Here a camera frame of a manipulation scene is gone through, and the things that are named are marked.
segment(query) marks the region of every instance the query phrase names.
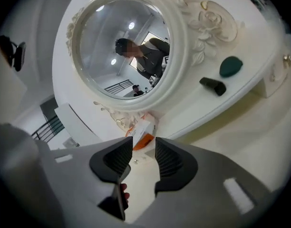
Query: window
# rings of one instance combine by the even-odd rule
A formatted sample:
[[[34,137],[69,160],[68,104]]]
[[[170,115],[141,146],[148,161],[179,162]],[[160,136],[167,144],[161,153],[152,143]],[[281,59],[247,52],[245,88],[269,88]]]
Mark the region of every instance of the window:
[[[160,39],[159,37],[157,37],[156,35],[152,34],[151,32],[149,32],[147,34],[147,36],[145,37],[144,41],[141,43],[142,45],[145,44],[146,42],[148,42],[150,39],[152,38],[157,38],[157,39]],[[131,61],[130,65],[137,70],[137,61],[136,61],[136,58],[133,58],[133,60]]]

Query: sign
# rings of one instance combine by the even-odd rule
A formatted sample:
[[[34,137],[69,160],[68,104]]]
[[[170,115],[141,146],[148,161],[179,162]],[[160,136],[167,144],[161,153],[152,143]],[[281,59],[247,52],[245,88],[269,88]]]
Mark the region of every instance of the sign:
[[[159,82],[159,78],[151,76],[149,82],[150,82],[150,85],[155,86]]]
[[[167,65],[169,61],[169,56],[164,57],[163,59],[163,65]]]

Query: black jacket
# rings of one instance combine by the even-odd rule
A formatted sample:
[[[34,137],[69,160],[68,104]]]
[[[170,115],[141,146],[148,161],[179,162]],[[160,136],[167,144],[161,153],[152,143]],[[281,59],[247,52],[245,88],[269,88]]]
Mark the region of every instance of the black jacket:
[[[140,95],[143,95],[143,94],[144,94],[144,92],[139,90],[138,92],[134,92],[134,97],[140,96]]]
[[[158,50],[150,49],[145,45],[141,45],[140,49],[143,52],[144,57],[136,58],[137,62],[144,68],[144,71],[137,69],[138,73],[147,79],[150,79],[150,77],[154,75],[157,77],[162,76],[163,59],[170,53],[170,45],[168,43],[157,38],[152,38],[149,41]]]

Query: round mirror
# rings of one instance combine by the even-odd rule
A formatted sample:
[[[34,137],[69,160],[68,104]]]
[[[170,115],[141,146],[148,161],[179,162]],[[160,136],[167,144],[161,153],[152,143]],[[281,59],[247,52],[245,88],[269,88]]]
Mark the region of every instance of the round mirror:
[[[162,16],[141,1],[102,4],[81,33],[83,70],[116,98],[150,93],[165,72],[169,53],[170,37]]]

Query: green makeup sponge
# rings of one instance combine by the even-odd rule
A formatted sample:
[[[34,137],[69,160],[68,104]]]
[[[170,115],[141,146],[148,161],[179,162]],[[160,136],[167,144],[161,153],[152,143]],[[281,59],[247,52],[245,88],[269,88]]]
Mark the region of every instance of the green makeup sponge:
[[[224,78],[231,77],[240,71],[243,62],[237,57],[227,57],[221,64],[220,75]]]

